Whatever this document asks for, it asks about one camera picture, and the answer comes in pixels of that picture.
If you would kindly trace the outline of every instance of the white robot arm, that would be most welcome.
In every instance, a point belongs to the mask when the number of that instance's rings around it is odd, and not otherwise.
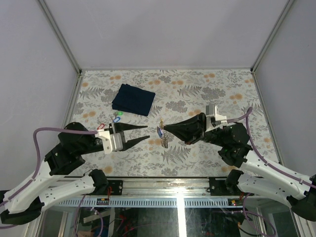
[[[0,214],[2,223],[23,225],[67,198],[83,194],[106,195],[109,182],[104,172],[98,169],[71,183],[50,186],[84,164],[81,155],[100,151],[105,154],[125,151],[149,138],[145,136],[125,141],[124,131],[144,127],[147,126],[111,123],[108,128],[97,130],[95,135],[60,133],[60,143],[45,156],[35,177],[32,173],[14,189],[0,191],[0,205],[5,207],[5,211]],[[68,124],[65,129],[87,131],[77,122]]]
[[[246,128],[242,123],[237,123],[250,112],[248,110],[240,118],[227,119],[218,114],[216,106],[209,105],[206,114],[200,113],[186,121],[166,125],[164,130],[187,145],[204,141],[220,146],[222,149],[218,153],[226,164],[261,176],[254,177],[240,170],[232,170],[225,181],[225,189],[231,193],[262,195],[287,205],[307,220],[316,221],[316,177],[300,174],[255,153],[247,144],[250,136]]]

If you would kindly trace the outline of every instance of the gray wall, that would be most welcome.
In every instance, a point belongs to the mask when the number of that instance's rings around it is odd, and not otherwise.
[[[298,0],[257,70],[287,167],[316,174],[316,1]]]
[[[250,68],[287,0],[46,0],[82,68]]]
[[[6,190],[36,166],[33,131],[62,126],[76,73],[35,0],[0,1],[0,42],[0,190]],[[41,154],[56,142],[56,133],[40,134]]]

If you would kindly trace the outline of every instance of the dark blue towel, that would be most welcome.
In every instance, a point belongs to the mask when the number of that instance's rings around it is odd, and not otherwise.
[[[112,101],[112,109],[148,116],[155,95],[153,92],[122,84]]]

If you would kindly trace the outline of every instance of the patterned fabric surface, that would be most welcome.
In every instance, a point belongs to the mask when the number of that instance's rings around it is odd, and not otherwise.
[[[109,124],[114,118],[111,102],[122,83],[156,93],[148,117],[124,113],[121,122],[147,125],[148,128],[125,132],[127,140],[150,135],[125,152],[85,155],[86,163],[73,175],[99,168],[111,176],[226,176],[233,169],[217,154],[220,147],[197,142],[185,145],[169,134],[169,148],[163,148],[157,135],[160,118],[165,124],[186,120],[210,102],[227,118],[243,115],[253,107],[250,129],[257,148],[265,157],[277,161],[267,123],[249,70],[147,70],[86,71],[73,121],[89,130]]]

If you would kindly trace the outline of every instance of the wire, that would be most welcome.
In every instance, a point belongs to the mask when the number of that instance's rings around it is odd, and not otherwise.
[[[243,116],[241,116],[241,117],[239,117],[239,118],[228,119],[228,120],[227,120],[227,123],[238,122],[238,121],[240,121],[240,120],[242,120],[242,119],[244,119],[244,118],[247,118],[247,117],[251,114],[251,112],[252,112],[252,107],[250,106],[250,107],[248,108],[247,112],[246,112]]]
[[[243,207],[242,207],[242,210],[243,210],[243,214],[245,215],[245,218],[246,218],[246,221],[248,222],[248,224],[253,228],[255,229],[259,234],[263,235],[263,236],[266,236],[266,237],[274,237],[277,235],[277,231],[275,229],[275,227],[272,225],[272,223],[267,219],[265,218],[264,216],[262,215],[259,215],[257,213],[254,213],[254,212],[251,212],[251,211],[246,211],[246,208],[245,208],[245,204],[246,204],[246,200],[248,198],[250,194],[247,194],[243,200]],[[266,233],[263,233],[261,232],[258,228],[255,227],[255,225],[253,224],[253,222],[250,221],[249,217],[247,216],[247,214],[251,214],[251,215],[254,215],[254,216],[258,216],[258,217],[261,217],[267,224],[269,224],[271,227],[272,227],[272,230],[273,230],[273,234],[272,235],[267,235]]]
[[[112,187],[109,186],[108,187],[108,200],[109,200],[109,205],[110,205],[110,196],[111,196],[111,192],[112,192]]]
[[[20,192],[25,190],[34,181],[37,174],[39,173],[41,158],[40,158],[40,147],[39,147],[39,143],[37,140],[37,134],[41,131],[55,131],[55,132],[64,132],[64,133],[81,134],[81,135],[94,135],[94,134],[98,133],[97,131],[68,130],[68,129],[62,129],[62,128],[56,128],[56,127],[41,127],[41,128],[36,129],[33,132],[33,140],[34,140],[34,145],[35,145],[36,154],[37,154],[37,164],[36,164],[35,171],[31,177],[31,179],[25,185],[23,185],[14,194],[12,194],[11,196],[8,197],[9,201],[12,200],[13,198],[15,198]],[[4,202],[0,203],[0,207],[7,204],[7,203],[8,203],[8,201],[4,201]],[[13,228],[16,226],[17,225],[1,226],[0,230],[10,229],[10,228]]]
[[[242,200],[242,198],[243,198],[244,194],[245,194],[244,192],[241,192],[240,197],[239,197],[239,201],[241,201],[241,200]]]
[[[259,151],[258,151],[258,149],[256,148],[256,146],[255,146],[255,144],[254,144],[254,142],[253,142],[253,140],[252,140],[252,137],[251,137],[250,128],[249,128],[249,117],[248,117],[248,116],[246,117],[246,128],[247,128],[248,135],[249,135],[249,137],[250,137],[250,143],[251,143],[251,146],[252,146],[252,148],[253,148],[253,151],[257,154],[257,156],[258,156],[267,166],[269,166],[269,167],[271,167],[272,169],[274,169],[275,171],[277,171],[277,172],[279,172],[279,173],[285,175],[286,177],[289,177],[289,178],[294,179],[294,180],[299,181],[299,182],[301,181],[301,179],[299,179],[299,178],[297,178],[297,177],[295,177],[295,176],[293,176],[293,175],[290,175],[290,174],[284,172],[283,170],[280,170],[279,168],[276,168],[276,167],[273,166],[272,164],[268,163],[268,161],[267,161],[266,159],[264,159],[264,157],[259,153]],[[310,187],[316,189],[316,186],[315,186],[315,185],[310,184],[310,183],[306,182],[305,180],[302,180],[302,183],[305,184],[305,185],[307,185],[307,186],[310,186]]]
[[[80,210],[81,204],[83,203],[83,200],[85,198],[85,195],[83,195],[81,201],[79,202],[79,205],[76,207],[75,221],[74,221],[74,232],[75,232],[76,237],[78,237],[78,235],[77,235],[77,220],[79,220],[78,219],[78,214],[79,214],[79,210]]]
[[[93,210],[99,215],[100,220],[101,220],[101,229],[100,229],[99,235],[97,236],[97,237],[100,237],[101,234],[102,234],[102,232],[103,232],[103,227],[104,227],[104,224],[103,224],[103,216],[102,216],[101,213],[98,212],[96,209],[93,208],[91,211],[93,211]]]

